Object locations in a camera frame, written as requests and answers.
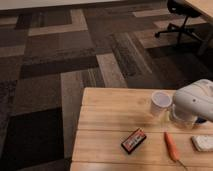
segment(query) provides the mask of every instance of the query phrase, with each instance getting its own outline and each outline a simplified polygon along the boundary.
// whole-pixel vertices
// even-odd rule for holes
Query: wooden table
[[[182,171],[168,156],[163,132],[175,139],[182,162],[189,170],[213,170],[213,153],[194,149],[191,136],[213,134],[213,124],[192,130],[179,129],[168,120],[168,113],[149,113],[154,90],[86,88],[73,152],[71,171]],[[172,90],[164,90],[170,95]],[[131,155],[120,146],[137,128],[147,139]]]
[[[198,55],[202,55],[213,37],[213,0],[184,0],[184,1],[186,4],[188,4],[195,10],[199,11],[203,15],[203,18],[206,19],[206,21],[212,25],[209,34],[206,36],[205,40],[203,41],[198,51]]]

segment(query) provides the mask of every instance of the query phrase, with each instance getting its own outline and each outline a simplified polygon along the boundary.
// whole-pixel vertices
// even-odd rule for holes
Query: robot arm
[[[213,122],[213,82],[199,80],[183,87],[175,92],[173,101],[182,120],[193,115]]]

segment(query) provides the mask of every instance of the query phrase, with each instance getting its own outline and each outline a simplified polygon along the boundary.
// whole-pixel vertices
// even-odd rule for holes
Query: paper cup
[[[172,99],[171,97],[162,91],[155,91],[152,93],[151,97],[151,107],[150,113],[153,116],[159,116],[171,106]]]

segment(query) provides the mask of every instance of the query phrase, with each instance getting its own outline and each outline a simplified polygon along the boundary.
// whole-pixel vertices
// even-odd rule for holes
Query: carpet tile
[[[61,108],[10,118],[2,153],[3,170],[17,170],[63,158]]]

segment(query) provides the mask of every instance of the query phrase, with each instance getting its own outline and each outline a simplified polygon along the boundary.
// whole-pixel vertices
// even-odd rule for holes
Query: floor
[[[85,87],[177,89],[213,80],[213,48],[176,35],[163,0],[0,18],[0,170],[69,170]],[[189,21],[204,37],[210,26]]]

